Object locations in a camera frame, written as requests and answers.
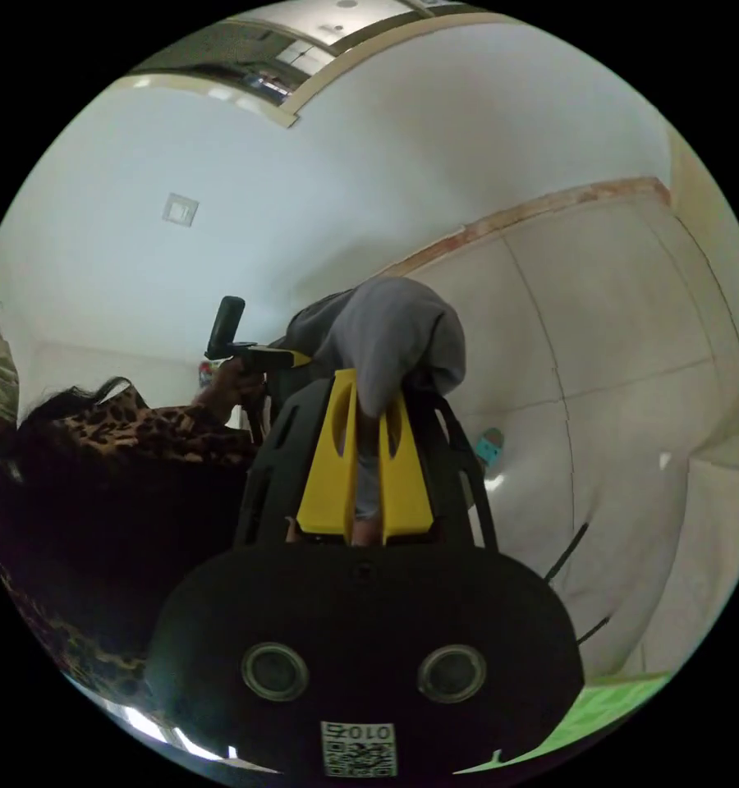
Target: sticker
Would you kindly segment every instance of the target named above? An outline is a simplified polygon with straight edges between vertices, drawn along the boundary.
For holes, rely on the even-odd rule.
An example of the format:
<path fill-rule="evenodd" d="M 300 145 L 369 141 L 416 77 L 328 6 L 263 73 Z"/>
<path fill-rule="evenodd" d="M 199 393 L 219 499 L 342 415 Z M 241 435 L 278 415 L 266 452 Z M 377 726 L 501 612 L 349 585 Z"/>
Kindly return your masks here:
<path fill-rule="evenodd" d="M 397 741 L 391 723 L 321 722 L 326 777 L 396 777 Z"/>

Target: tile grout line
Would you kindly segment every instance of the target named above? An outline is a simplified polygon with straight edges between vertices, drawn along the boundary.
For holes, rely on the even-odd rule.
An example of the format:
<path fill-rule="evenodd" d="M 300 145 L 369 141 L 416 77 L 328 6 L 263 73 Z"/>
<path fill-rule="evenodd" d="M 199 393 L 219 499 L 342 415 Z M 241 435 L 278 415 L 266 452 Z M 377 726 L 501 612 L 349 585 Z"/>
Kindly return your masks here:
<path fill-rule="evenodd" d="M 709 345 L 709 349 L 712 352 L 712 362 L 714 364 L 714 379 L 717 381 L 718 391 L 719 391 L 719 394 L 720 394 L 720 399 L 723 402 L 723 413 L 724 413 L 724 411 L 725 411 L 725 402 L 724 402 L 724 394 L 723 394 L 724 386 L 723 386 L 723 381 L 720 379 L 720 370 L 718 368 L 718 363 L 717 363 L 718 355 L 717 355 L 717 352 L 716 352 L 716 350 L 714 348 L 714 344 L 712 342 L 712 338 L 709 335 L 709 331 L 708 331 L 708 329 L 706 327 L 706 322 L 704 320 L 704 316 L 700 312 L 700 309 L 698 308 L 698 301 L 696 300 L 695 295 L 694 295 L 690 285 L 687 282 L 687 279 L 683 276 L 681 269 L 677 265 L 676 257 L 673 255 L 671 250 L 665 245 L 665 242 L 660 237 L 660 234 L 654 229 L 654 227 L 649 222 L 649 220 L 646 218 L 646 216 L 636 207 L 635 202 L 631 201 L 630 204 L 632 205 L 633 211 L 638 215 L 638 217 L 641 219 L 641 221 L 643 221 L 645 223 L 645 225 L 651 230 L 652 235 L 654 235 L 654 237 L 657 239 L 657 242 L 662 247 L 662 249 L 665 252 L 665 254 L 668 256 L 668 259 L 671 261 L 671 264 L 673 265 L 673 267 L 676 269 L 677 275 L 682 280 L 682 284 L 684 285 L 685 290 L 687 291 L 688 295 L 690 296 L 690 300 L 692 301 L 692 305 L 695 308 L 695 313 L 698 315 L 698 321 L 700 322 L 700 326 L 703 329 L 704 336 L 706 337 L 706 342 Z M 720 298 L 723 300 L 723 305 L 725 306 L 725 310 L 728 313 L 728 317 L 731 320 L 731 325 L 733 326 L 733 334 L 734 334 L 734 337 L 737 339 L 737 346 L 739 348 L 739 330 L 737 329 L 736 321 L 733 319 L 733 315 L 731 313 L 731 308 L 730 308 L 730 306 L 728 306 L 728 300 L 725 297 L 725 293 L 723 293 L 723 288 L 720 286 L 720 283 L 718 282 L 717 277 L 714 275 L 714 270 L 712 269 L 712 266 L 711 266 L 711 264 L 709 262 L 709 258 L 706 256 L 704 251 L 700 248 L 700 245 L 698 244 L 698 241 L 695 240 L 695 237 L 687 229 L 687 227 L 685 226 L 684 222 L 675 213 L 672 212 L 671 215 L 673 216 L 674 219 L 676 219 L 676 221 L 678 222 L 679 227 L 681 227 L 682 230 L 684 230 L 684 232 L 689 236 L 689 238 L 693 242 L 693 244 L 695 244 L 695 248 L 698 249 L 698 253 L 700 254 L 700 257 L 703 259 L 706 268 L 709 270 L 709 275 L 712 277 L 712 281 L 714 282 L 714 285 L 717 287 L 717 292 L 720 294 Z"/>
<path fill-rule="evenodd" d="M 709 274 L 711 274 L 712 280 L 714 284 L 717 285 L 717 291 L 720 294 L 720 298 L 723 299 L 723 303 L 725 304 L 725 309 L 728 312 L 728 317 L 731 318 L 731 325 L 733 326 L 733 333 L 734 336 L 737 338 L 737 344 L 739 345 L 739 329 L 737 328 L 737 321 L 733 319 L 733 312 L 731 311 L 731 307 L 728 305 L 728 299 L 725 297 L 725 292 L 723 288 L 720 286 L 720 283 L 717 279 L 717 275 L 714 273 L 714 269 L 712 268 L 712 263 L 709 261 L 709 257 L 707 257 L 706 253 L 701 249 L 700 244 L 698 241 L 695 240 L 695 236 L 690 232 L 687 225 L 674 213 L 673 217 L 679 222 L 679 226 L 684 230 L 684 232 L 691 238 L 692 242 L 695 244 L 695 248 L 698 249 L 700 252 L 700 256 L 704 259 L 706 263 L 706 268 L 709 269 Z"/>
<path fill-rule="evenodd" d="M 700 323 L 700 328 L 701 328 L 701 330 L 704 333 L 704 337 L 706 339 L 706 344 L 709 346 L 709 352 L 712 355 L 712 365 L 713 365 L 714 379 L 717 382 L 718 391 L 719 391 L 719 394 L 720 394 L 720 397 L 721 397 L 721 400 L 722 400 L 723 399 L 723 382 L 720 380 L 720 371 L 718 369 L 718 364 L 717 364 L 717 352 L 716 352 L 716 350 L 714 348 L 714 343 L 712 342 L 712 337 L 709 335 L 709 329 L 706 327 L 706 321 L 704 320 L 704 315 L 701 313 L 700 309 L 698 308 L 698 300 L 695 297 L 695 293 L 693 292 L 692 288 L 690 287 L 689 283 L 687 282 L 687 279 L 684 276 L 684 274 L 682 273 L 682 270 L 679 268 L 678 263 L 676 262 L 676 257 L 673 255 L 671 250 L 665 245 L 665 241 L 663 241 L 663 239 L 660 236 L 660 234 L 654 229 L 654 226 L 646 218 L 646 216 L 638 209 L 638 207 L 635 205 L 634 201 L 631 202 L 631 206 L 632 206 L 633 213 L 644 223 L 644 225 L 646 227 L 649 228 L 649 232 L 654 236 L 654 238 L 657 241 L 659 247 L 663 250 L 663 252 L 666 254 L 668 259 L 671 261 L 671 265 L 672 265 L 673 269 L 676 271 L 676 274 L 679 277 L 679 281 L 682 283 L 682 285 L 684 286 L 684 289 L 687 291 L 687 294 L 690 297 L 690 301 L 692 302 L 692 307 L 695 310 L 695 314 L 698 316 L 698 322 Z M 684 225 L 681 223 L 681 221 L 679 221 L 679 219 L 676 216 L 676 214 L 672 212 L 672 215 L 677 220 L 677 222 L 679 222 L 679 226 L 682 227 L 682 229 L 684 229 L 685 231 L 687 231 L 687 228 L 684 227 Z M 717 279 L 714 277 L 714 272 L 712 272 L 712 270 L 711 270 L 712 267 L 709 265 L 709 261 L 707 260 L 706 256 L 704 255 L 703 251 L 701 250 L 701 248 L 698 246 L 697 242 L 695 241 L 695 238 L 693 238 L 692 235 L 689 232 L 687 232 L 687 234 L 690 236 L 692 242 L 695 244 L 695 247 L 700 252 L 700 255 L 704 259 L 707 268 L 712 273 L 712 278 L 714 279 L 714 282 L 717 285 L 717 288 L 718 288 L 718 290 L 720 292 L 720 297 L 723 299 L 723 303 L 725 304 L 725 308 L 728 309 L 728 303 L 725 300 L 725 296 L 723 295 L 723 291 L 720 290 L 719 282 L 717 282 Z M 731 316 L 730 309 L 728 309 L 728 315 L 729 315 L 729 317 Z M 736 324 L 733 322 L 733 317 L 731 317 L 731 324 L 733 325 L 733 330 L 734 330 L 734 332 L 737 335 L 737 341 L 739 341 L 739 336 L 738 336 L 738 333 L 737 333 L 737 327 L 736 327 Z"/>
<path fill-rule="evenodd" d="M 569 430 L 569 408 L 567 407 L 567 398 L 566 398 L 566 395 L 564 394 L 564 385 L 563 385 L 563 383 L 561 381 L 561 375 L 558 374 L 558 361 L 556 359 L 556 351 L 554 350 L 553 343 L 550 340 L 550 335 L 548 334 L 548 329 L 547 329 L 547 327 L 544 324 L 544 318 L 542 317 L 542 312 L 539 309 L 539 304 L 536 303 L 536 298 L 534 298 L 534 293 L 532 292 L 532 290 L 531 290 L 531 288 L 529 286 L 528 280 L 523 275 L 522 268 L 520 266 L 520 263 L 517 260 L 517 257 L 515 256 L 515 253 L 514 253 L 514 251 L 512 249 L 512 246 L 509 244 L 507 239 L 505 237 L 503 237 L 503 235 L 501 235 L 501 240 L 503 241 L 503 244 L 509 250 L 509 254 L 512 257 L 512 262 L 515 264 L 515 269 L 517 270 L 517 273 L 520 276 L 521 281 L 523 282 L 523 287 L 526 289 L 526 292 L 528 293 L 528 297 L 531 299 L 531 304 L 534 306 L 534 309 L 536 311 L 536 316 L 539 319 L 539 325 L 542 327 L 542 331 L 544 333 L 544 338 L 547 340 L 548 347 L 550 348 L 550 355 L 553 358 L 553 373 L 556 376 L 556 382 L 558 383 L 558 389 L 561 392 L 561 400 L 560 401 L 564 405 L 564 412 L 565 412 L 565 414 L 567 416 L 567 419 L 565 421 L 565 427 L 567 429 L 567 444 L 569 445 L 569 466 L 570 466 L 570 470 L 569 470 L 569 487 L 570 487 L 570 492 L 571 492 L 570 498 L 571 498 L 571 509 L 572 509 L 572 511 L 571 511 L 571 518 L 570 518 L 570 520 L 571 520 L 570 531 L 571 531 L 572 537 L 574 538 L 574 536 L 575 536 L 575 456 L 572 453 L 572 435 L 571 435 L 570 430 Z M 563 567 L 563 574 L 562 574 L 562 581 L 561 581 L 562 588 L 566 588 L 567 578 L 569 577 L 570 565 L 571 565 L 571 559 L 567 560 L 567 564 Z"/>
<path fill-rule="evenodd" d="M 600 394 L 601 392 L 615 392 L 620 388 L 625 388 L 627 386 L 635 386 L 637 383 L 646 383 L 649 380 L 655 380 L 656 378 L 663 378 L 665 375 L 675 375 L 679 372 L 684 372 L 686 369 L 693 369 L 694 367 L 700 367 L 702 364 L 712 364 L 714 362 L 713 356 L 706 356 L 703 359 L 698 359 L 697 361 L 690 361 L 687 364 L 681 364 L 677 367 L 671 367 L 670 369 L 662 369 L 658 372 L 652 372 L 647 375 L 641 375 L 639 378 L 634 378 L 632 380 L 625 381 L 624 383 L 614 383 L 612 386 L 602 386 L 599 388 L 587 388 L 584 392 L 578 392 L 576 394 L 570 394 L 567 399 L 568 400 L 576 400 L 580 396 L 588 396 L 589 394 Z"/>
<path fill-rule="evenodd" d="M 670 261 L 671 267 L 676 272 L 676 275 L 679 277 L 679 282 L 682 283 L 682 285 L 684 286 L 684 289 L 687 291 L 687 294 L 689 295 L 690 301 L 692 303 L 692 308 L 695 310 L 695 314 L 698 317 L 698 322 L 700 323 L 701 330 L 704 333 L 704 339 L 706 340 L 706 344 L 709 346 L 709 351 L 712 354 L 712 361 L 716 362 L 717 354 L 714 352 L 714 345 L 712 344 L 712 338 L 709 336 L 709 331 L 706 328 L 706 321 L 704 320 L 704 316 L 700 312 L 700 309 L 698 309 L 698 301 L 695 298 L 695 293 L 692 291 L 692 288 L 687 283 L 687 280 L 685 279 L 685 276 L 682 273 L 682 270 L 679 268 L 678 263 L 676 262 L 676 258 L 673 256 L 671 250 L 665 245 L 665 242 L 660 237 L 660 234 L 654 229 L 654 227 L 651 225 L 649 220 L 638 209 L 637 205 L 635 205 L 635 202 L 632 201 L 630 203 L 630 205 L 632 206 L 632 212 L 638 217 L 639 221 L 641 221 L 643 223 L 644 227 L 646 227 L 646 229 L 648 229 L 648 231 L 652 234 L 652 236 L 654 236 L 654 239 L 657 241 L 657 245 L 665 253 L 665 256 Z"/>
<path fill-rule="evenodd" d="M 697 361 L 691 361 L 689 364 L 684 364 L 683 366 L 673 367 L 671 369 L 663 369 L 659 372 L 653 372 L 648 375 L 642 375 L 640 378 L 633 378 L 632 380 L 626 380 L 623 383 L 614 383 L 612 386 L 602 386 L 599 388 L 589 388 L 583 392 L 577 392 L 575 394 L 568 394 L 564 395 L 564 397 L 559 397 L 557 400 L 539 400 L 537 402 L 529 402 L 526 405 L 519 405 L 515 408 L 507 408 L 501 410 L 493 410 L 490 412 L 486 412 L 483 410 L 478 410 L 476 412 L 471 413 L 464 413 L 462 414 L 463 419 L 476 419 L 482 416 L 489 416 L 489 415 L 496 415 L 496 414 L 506 414 L 506 413 L 517 413 L 520 410 L 528 410 L 529 408 L 539 407 L 540 405 L 556 405 L 558 402 L 569 402 L 569 400 L 576 400 L 582 396 L 588 396 L 591 394 L 601 394 L 603 392 L 614 392 L 620 388 L 625 388 L 627 386 L 635 386 L 637 383 L 645 383 L 649 380 L 655 380 L 656 378 L 662 378 L 666 375 L 674 375 L 680 372 L 684 372 L 686 369 L 692 369 L 694 367 L 700 367 L 702 364 L 708 364 L 712 361 L 710 357 L 706 357 L 703 359 L 699 359 Z"/>

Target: light switch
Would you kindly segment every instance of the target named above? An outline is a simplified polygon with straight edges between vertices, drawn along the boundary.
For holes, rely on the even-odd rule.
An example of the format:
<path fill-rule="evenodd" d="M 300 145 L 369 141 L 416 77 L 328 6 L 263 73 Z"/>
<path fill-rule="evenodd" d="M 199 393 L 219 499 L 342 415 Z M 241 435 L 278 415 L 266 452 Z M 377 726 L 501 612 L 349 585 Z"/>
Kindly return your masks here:
<path fill-rule="evenodd" d="M 191 227 L 199 205 L 200 203 L 195 199 L 181 197 L 180 195 L 170 195 L 167 204 L 164 206 L 162 218 L 166 222 L 180 224 L 183 227 Z"/>

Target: black cable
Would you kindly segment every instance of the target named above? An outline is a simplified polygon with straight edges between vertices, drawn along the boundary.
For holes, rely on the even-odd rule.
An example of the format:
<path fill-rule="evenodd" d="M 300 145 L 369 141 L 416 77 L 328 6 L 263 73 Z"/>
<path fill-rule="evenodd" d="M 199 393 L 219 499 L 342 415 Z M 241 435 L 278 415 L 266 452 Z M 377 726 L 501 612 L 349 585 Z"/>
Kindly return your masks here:
<path fill-rule="evenodd" d="M 577 639 L 577 644 L 580 646 L 585 643 L 592 635 L 596 635 L 608 622 L 610 621 L 610 616 L 606 616 L 600 623 L 596 626 L 592 627 L 588 632 L 583 635 L 582 638 Z"/>
<path fill-rule="evenodd" d="M 544 581 L 549 583 L 563 568 L 564 564 L 567 563 L 567 558 L 575 551 L 575 548 L 581 543 L 581 539 L 585 536 L 585 532 L 589 529 L 589 524 L 584 523 L 581 526 L 581 529 L 575 534 L 572 538 L 572 541 L 569 542 L 569 546 L 567 549 L 561 554 L 561 557 L 553 564 L 553 568 L 548 572 L 547 575 L 544 576 Z"/>

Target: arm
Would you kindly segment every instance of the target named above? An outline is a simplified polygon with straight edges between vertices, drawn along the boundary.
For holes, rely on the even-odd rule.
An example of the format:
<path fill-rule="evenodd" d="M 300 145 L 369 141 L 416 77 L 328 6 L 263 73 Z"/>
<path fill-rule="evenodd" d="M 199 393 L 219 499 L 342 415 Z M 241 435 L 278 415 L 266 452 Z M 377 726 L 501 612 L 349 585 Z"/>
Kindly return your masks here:
<path fill-rule="evenodd" d="M 222 424 L 226 424 L 236 405 L 244 405 L 262 394 L 263 382 L 263 375 L 244 372 L 241 359 L 228 359 L 219 366 L 211 383 L 192 404 L 204 405 Z"/>

